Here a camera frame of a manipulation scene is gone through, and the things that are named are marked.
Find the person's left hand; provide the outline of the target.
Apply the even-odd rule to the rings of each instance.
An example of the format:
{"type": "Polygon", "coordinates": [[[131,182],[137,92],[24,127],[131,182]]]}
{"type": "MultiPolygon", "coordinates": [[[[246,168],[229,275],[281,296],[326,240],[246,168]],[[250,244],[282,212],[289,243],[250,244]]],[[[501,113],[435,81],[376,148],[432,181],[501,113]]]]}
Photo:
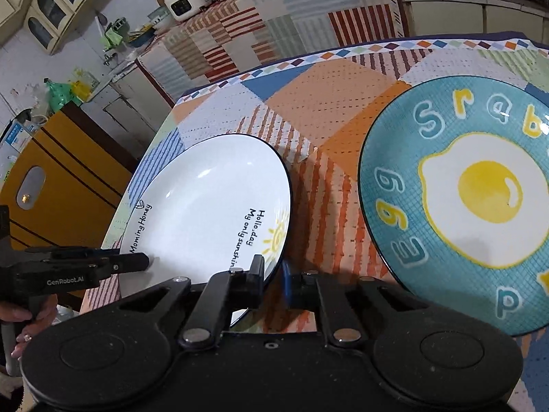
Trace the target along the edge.
{"type": "Polygon", "coordinates": [[[1,302],[2,321],[7,323],[26,323],[26,326],[18,337],[16,337],[16,345],[10,353],[13,358],[19,359],[32,338],[52,325],[57,316],[57,305],[58,296],[50,295],[42,303],[41,310],[34,318],[30,311],[26,311],[24,308],[5,301],[1,302]]]}

